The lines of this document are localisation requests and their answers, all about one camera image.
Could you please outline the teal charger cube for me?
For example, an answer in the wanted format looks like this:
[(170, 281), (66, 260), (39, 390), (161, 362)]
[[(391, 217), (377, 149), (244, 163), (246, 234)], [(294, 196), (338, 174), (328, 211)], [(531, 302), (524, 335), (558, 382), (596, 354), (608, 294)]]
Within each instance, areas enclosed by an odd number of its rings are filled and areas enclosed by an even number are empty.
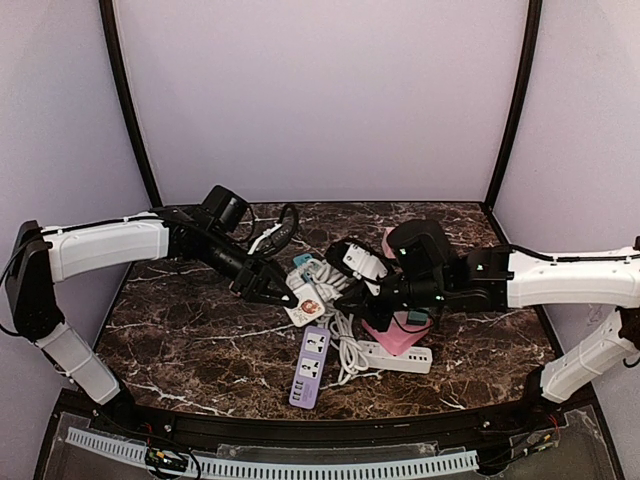
[(407, 314), (408, 326), (426, 327), (429, 324), (429, 312), (427, 310), (411, 310)]

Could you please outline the white round power plug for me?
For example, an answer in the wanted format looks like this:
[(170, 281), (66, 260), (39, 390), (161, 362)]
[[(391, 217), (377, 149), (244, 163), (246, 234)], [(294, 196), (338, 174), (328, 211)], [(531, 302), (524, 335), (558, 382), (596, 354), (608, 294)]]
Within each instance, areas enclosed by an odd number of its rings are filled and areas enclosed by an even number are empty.
[(298, 304), (295, 308), (285, 308), (285, 312), (295, 327), (304, 327), (326, 313), (325, 304), (312, 284), (305, 283), (295, 289), (294, 294)]

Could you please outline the pink cube socket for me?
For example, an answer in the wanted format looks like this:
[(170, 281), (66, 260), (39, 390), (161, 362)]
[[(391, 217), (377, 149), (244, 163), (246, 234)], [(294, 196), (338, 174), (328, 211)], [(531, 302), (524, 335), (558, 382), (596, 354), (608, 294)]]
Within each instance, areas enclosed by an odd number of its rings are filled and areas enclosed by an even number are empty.
[(397, 258), (396, 247), (389, 242), (389, 237), (394, 230), (394, 227), (386, 227), (381, 241), (383, 254), (387, 259), (390, 260), (395, 260)]

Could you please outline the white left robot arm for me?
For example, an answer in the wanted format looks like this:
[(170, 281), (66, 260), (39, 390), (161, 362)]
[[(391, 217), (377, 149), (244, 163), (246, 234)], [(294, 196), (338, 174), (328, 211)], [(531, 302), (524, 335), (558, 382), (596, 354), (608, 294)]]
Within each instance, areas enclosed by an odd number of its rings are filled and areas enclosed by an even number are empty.
[(276, 222), (247, 249), (232, 236), (250, 210), (247, 201), (216, 185), (197, 205), (158, 207), (64, 227), (27, 221), (20, 226), (1, 275), (13, 324), (2, 331), (36, 346), (95, 404), (125, 401), (128, 393), (122, 381), (66, 321), (55, 285), (125, 263), (180, 258), (213, 268), (245, 301), (294, 309), (299, 299), (273, 258), (291, 240), (272, 238), (283, 223)]

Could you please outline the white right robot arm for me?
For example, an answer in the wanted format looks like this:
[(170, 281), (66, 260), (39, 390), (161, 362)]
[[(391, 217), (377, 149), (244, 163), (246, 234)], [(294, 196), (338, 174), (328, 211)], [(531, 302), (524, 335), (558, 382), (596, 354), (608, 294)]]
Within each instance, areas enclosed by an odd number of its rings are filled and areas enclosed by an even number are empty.
[(336, 308), (379, 332), (387, 331), (401, 311), (612, 306), (598, 330), (529, 376), (534, 395), (557, 404), (639, 351), (638, 245), (551, 254), (500, 244), (458, 255), (440, 224), (426, 219), (398, 225), (386, 242), (392, 259), (355, 238), (337, 241), (325, 253), (331, 266), (354, 280), (336, 300)]

